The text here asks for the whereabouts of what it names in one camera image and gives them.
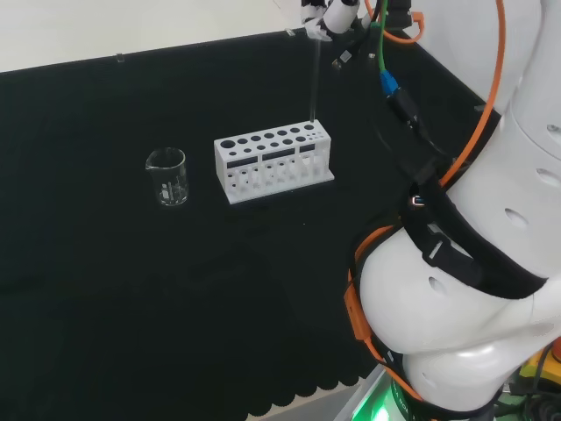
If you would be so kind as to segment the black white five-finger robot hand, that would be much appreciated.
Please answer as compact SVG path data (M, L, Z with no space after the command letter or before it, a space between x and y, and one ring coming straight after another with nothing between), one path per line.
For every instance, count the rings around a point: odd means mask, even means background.
M352 26L358 10L354 0L301 0L301 21L310 39L331 41Z

